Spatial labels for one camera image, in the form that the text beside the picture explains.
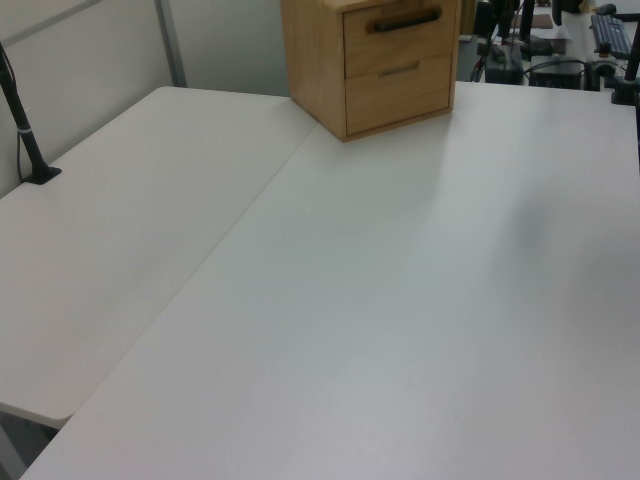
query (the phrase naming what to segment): desk surface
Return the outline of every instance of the desk surface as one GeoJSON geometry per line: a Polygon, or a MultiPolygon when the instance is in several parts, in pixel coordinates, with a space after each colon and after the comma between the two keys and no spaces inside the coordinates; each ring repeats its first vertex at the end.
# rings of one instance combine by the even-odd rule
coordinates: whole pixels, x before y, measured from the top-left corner
{"type": "Polygon", "coordinates": [[[634,114],[458,84],[317,126],[25,480],[637,478],[634,114]]]}
{"type": "Polygon", "coordinates": [[[315,125],[164,88],[0,201],[0,410],[60,427],[315,125]]]}

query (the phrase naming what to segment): white wall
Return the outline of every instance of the white wall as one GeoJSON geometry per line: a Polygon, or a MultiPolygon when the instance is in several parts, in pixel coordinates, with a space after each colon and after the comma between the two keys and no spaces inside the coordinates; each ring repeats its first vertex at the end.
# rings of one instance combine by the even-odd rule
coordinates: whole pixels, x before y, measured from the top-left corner
{"type": "MultiPolygon", "coordinates": [[[[6,51],[47,162],[155,88],[171,85],[153,0],[103,0],[6,51]]],[[[2,97],[0,197],[18,185],[15,135],[2,97]]],[[[24,173],[29,161],[23,158],[24,173]]]]}
{"type": "Polygon", "coordinates": [[[279,0],[171,0],[191,88],[289,94],[279,0]]]}

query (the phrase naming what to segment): wooden cabinet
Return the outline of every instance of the wooden cabinet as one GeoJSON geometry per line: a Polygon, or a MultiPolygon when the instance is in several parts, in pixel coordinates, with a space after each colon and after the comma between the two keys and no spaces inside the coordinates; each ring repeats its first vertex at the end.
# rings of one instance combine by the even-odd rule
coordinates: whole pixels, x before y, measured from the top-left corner
{"type": "Polygon", "coordinates": [[[281,0],[292,98],[342,141],[453,108],[460,0],[281,0]]]}

